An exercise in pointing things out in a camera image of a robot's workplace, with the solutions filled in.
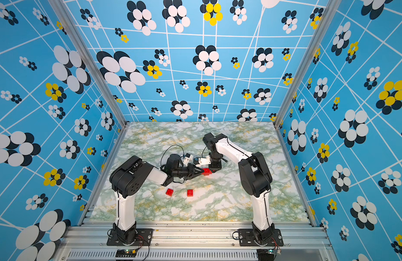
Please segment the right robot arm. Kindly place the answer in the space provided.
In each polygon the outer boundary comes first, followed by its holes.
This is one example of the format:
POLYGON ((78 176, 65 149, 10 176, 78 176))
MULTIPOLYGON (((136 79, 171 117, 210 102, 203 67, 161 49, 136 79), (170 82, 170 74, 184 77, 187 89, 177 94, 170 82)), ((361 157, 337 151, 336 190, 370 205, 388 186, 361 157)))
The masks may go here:
POLYGON ((210 150, 209 169, 212 172, 222 168, 221 161, 226 158, 236 163, 240 180, 245 192, 251 196, 253 207, 253 235, 260 245, 267 244, 275 234, 275 226, 269 211, 269 194, 271 192, 272 175, 262 153, 248 152, 224 134, 204 135, 203 142, 210 150))

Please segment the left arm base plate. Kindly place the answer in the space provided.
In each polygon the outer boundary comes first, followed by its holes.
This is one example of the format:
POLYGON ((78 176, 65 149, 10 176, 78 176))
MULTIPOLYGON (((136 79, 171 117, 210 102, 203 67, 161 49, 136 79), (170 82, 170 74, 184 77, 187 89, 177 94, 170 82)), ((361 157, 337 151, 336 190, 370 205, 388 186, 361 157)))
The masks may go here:
POLYGON ((154 230, 151 228, 132 228, 127 232, 111 229, 106 245, 108 246, 150 246, 154 230))

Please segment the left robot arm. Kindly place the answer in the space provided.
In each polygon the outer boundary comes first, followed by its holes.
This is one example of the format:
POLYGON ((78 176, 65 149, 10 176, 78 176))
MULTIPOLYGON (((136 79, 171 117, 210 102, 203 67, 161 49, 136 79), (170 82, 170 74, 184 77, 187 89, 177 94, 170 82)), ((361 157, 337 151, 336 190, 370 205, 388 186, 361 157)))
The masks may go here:
POLYGON ((191 159, 189 154, 184 158, 178 154, 171 154, 166 164, 158 168, 138 156, 132 156, 111 173, 109 181, 117 200, 112 238, 124 245, 131 245, 137 239, 135 198, 146 180, 166 187, 175 178, 186 181, 204 173, 204 169, 189 163, 189 159, 191 159))

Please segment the red long lego brick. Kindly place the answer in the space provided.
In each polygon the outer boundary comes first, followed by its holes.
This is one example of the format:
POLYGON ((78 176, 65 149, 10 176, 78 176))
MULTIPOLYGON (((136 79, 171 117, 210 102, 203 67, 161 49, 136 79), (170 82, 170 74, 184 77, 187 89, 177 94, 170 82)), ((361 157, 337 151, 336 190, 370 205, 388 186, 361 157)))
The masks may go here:
POLYGON ((208 168, 203 169, 203 175, 204 176, 209 176, 211 174, 213 174, 213 172, 210 169, 208 169, 208 168))

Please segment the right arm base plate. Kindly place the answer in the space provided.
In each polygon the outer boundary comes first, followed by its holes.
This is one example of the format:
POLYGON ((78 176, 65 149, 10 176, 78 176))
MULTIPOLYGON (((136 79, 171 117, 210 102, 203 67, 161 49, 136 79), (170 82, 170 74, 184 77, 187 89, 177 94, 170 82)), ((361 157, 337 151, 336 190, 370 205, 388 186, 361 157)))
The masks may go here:
POLYGON ((239 229, 239 243, 240 246, 251 247, 282 247, 284 241, 279 229, 269 228, 264 232, 260 232, 257 229, 239 229))

